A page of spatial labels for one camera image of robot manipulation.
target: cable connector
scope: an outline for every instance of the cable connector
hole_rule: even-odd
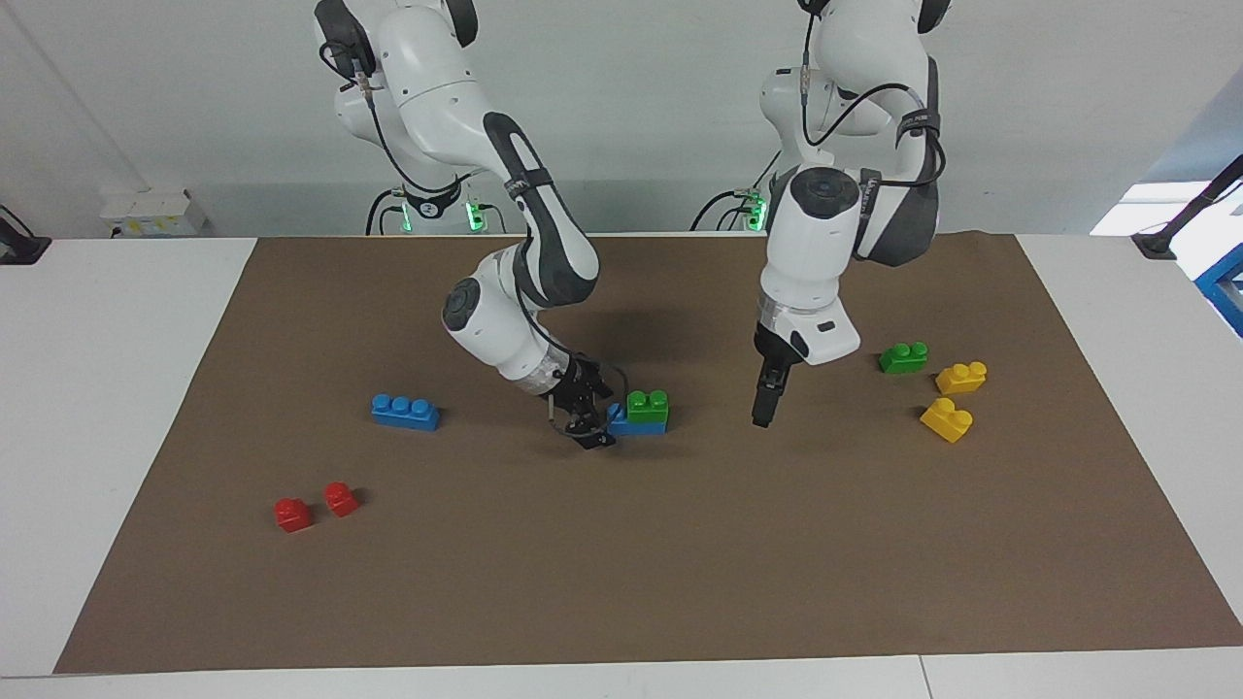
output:
[[[367,104],[372,106],[375,103],[372,93],[375,88],[372,87],[372,81],[367,78],[367,73],[363,71],[363,62],[358,58],[352,58],[354,65],[354,83],[358,85],[358,91],[363,93],[363,100],[367,100]]]
[[[803,109],[807,109],[807,93],[812,91],[812,30],[815,27],[815,17],[819,12],[812,11],[807,5],[803,5],[803,9],[812,12],[812,16],[807,19],[807,39],[803,41],[803,66],[798,71],[798,95],[803,102]]]

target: blue lego brick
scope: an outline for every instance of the blue lego brick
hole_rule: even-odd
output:
[[[613,437],[640,437],[653,434],[665,434],[669,423],[631,423],[625,419],[622,405],[614,403],[609,405],[609,433]]]
[[[1243,337],[1243,294],[1239,292],[1239,275],[1243,275],[1243,245],[1231,250],[1201,275],[1196,280],[1196,286],[1226,322],[1231,323],[1234,332]]]
[[[372,418],[378,424],[387,427],[436,432],[436,427],[440,424],[440,410],[423,398],[410,400],[405,396],[393,398],[380,393],[372,398]]]

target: yellow lego brick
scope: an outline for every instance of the yellow lego brick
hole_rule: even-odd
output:
[[[920,422],[953,444],[962,439],[963,434],[967,434],[975,418],[967,410],[958,410],[953,400],[937,398],[920,418]]]
[[[936,387],[942,396],[955,393],[975,393],[977,388],[988,379],[988,367],[983,362],[971,362],[967,364],[955,364],[936,377]]]

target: red lego brick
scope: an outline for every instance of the red lego brick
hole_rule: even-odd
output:
[[[349,491],[344,483],[329,483],[323,489],[323,499],[328,502],[328,509],[338,517],[343,517],[358,509],[358,499]]]
[[[293,534],[314,524],[314,519],[306,502],[296,498],[285,498],[276,502],[276,524],[285,531]]]

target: lego brick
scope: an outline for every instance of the lego brick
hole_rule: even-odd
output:
[[[314,524],[314,517],[311,516],[311,507],[307,507],[306,502],[296,498],[278,500],[273,510],[276,511],[276,525],[290,534]]]
[[[625,402],[626,419],[633,424],[669,422],[669,394],[664,391],[653,391],[650,394],[633,391]]]
[[[937,398],[932,405],[924,412],[920,422],[926,424],[932,432],[940,434],[946,442],[953,444],[962,439],[971,429],[975,418],[967,410],[960,410],[948,398]]]
[[[643,437],[665,434],[669,423],[633,423],[626,419],[622,405],[614,403],[609,405],[609,433],[613,437]]]
[[[988,379],[988,367],[983,362],[955,364],[936,377],[936,387],[942,396],[975,393]]]
[[[423,398],[410,400],[405,396],[392,398],[380,393],[372,398],[372,418],[382,425],[436,432],[440,410]]]
[[[909,374],[922,369],[927,362],[927,345],[899,342],[880,356],[880,369],[888,374]]]
[[[328,504],[332,514],[338,517],[343,517],[358,509],[358,499],[354,498],[349,486],[341,481],[331,483],[323,489],[323,500]]]

